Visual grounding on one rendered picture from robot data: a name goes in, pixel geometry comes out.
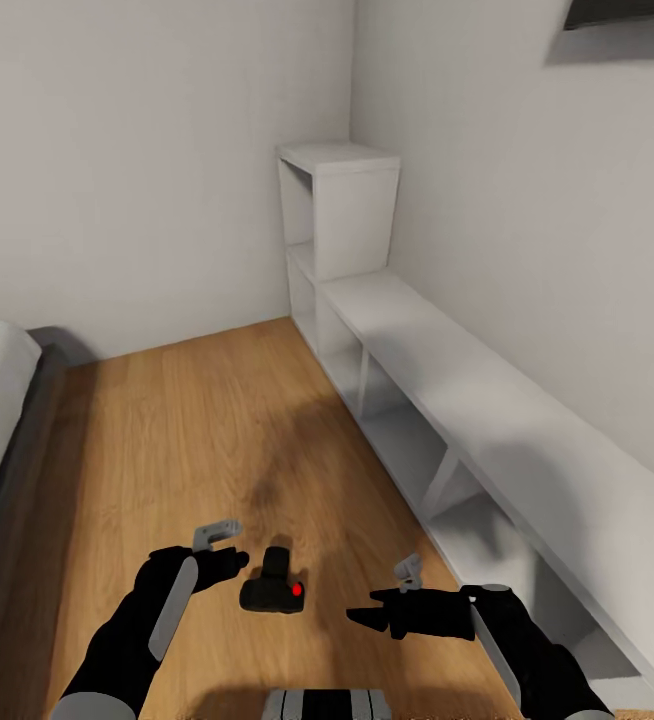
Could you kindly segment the digital camera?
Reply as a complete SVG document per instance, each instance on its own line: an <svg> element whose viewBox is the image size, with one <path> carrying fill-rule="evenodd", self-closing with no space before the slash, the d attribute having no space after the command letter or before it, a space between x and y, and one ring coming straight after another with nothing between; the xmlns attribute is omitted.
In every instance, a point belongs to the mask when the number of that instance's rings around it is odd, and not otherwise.
<svg viewBox="0 0 654 720"><path fill-rule="evenodd" d="M242 609L285 614L303 611L305 589L301 581L293 589L288 587L288 565L288 549L268 547L260 577L246 581L240 589Z"/></svg>

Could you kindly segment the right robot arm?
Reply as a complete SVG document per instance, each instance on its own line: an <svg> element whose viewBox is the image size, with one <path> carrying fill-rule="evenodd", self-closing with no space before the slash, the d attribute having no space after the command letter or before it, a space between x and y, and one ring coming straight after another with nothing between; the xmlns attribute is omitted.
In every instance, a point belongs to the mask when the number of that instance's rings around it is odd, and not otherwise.
<svg viewBox="0 0 654 720"><path fill-rule="evenodd" d="M391 638L407 632L474 641L477 635L527 720L616 720L589 688L573 654L530 621L522 600L503 584L464 585L460 592L423 588L417 553L394 568L398 589L372 591L383 607L346 608L352 621Z"/></svg>

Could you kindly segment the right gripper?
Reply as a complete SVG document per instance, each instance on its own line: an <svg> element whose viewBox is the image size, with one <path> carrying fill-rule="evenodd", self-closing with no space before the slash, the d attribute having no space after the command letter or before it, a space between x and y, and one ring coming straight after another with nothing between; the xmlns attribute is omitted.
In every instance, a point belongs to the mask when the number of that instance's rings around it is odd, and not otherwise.
<svg viewBox="0 0 654 720"><path fill-rule="evenodd" d="M391 638L402 640L407 632L446 637L441 620L440 595L442 590L408 590L400 593L396 589L372 591L370 598L382 601L383 607L346 608L346 615L352 621L379 632L390 624Z"/></svg>

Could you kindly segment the robot trunk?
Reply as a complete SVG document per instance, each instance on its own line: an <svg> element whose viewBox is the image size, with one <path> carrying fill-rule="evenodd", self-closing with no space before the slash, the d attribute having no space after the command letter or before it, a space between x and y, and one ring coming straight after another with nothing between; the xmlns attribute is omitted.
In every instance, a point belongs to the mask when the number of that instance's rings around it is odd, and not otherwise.
<svg viewBox="0 0 654 720"><path fill-rule="evenodd" d="M383 690L271 690L262 720L393 720Z"/></svg>

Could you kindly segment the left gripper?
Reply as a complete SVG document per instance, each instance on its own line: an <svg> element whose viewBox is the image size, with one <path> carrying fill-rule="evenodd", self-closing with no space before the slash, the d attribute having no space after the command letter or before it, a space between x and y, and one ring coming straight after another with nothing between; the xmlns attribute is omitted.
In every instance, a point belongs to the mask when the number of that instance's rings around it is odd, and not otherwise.
<svg viewBox="0 0 654 720"><path fill-rule="evenodd" d="M235 547L215 552L199 552L198 555L205 558L208 566L208 576L200 591L224 580L238 577L238 571L247 567L250 562L249 555L245 551L238 553Z"/></svg>

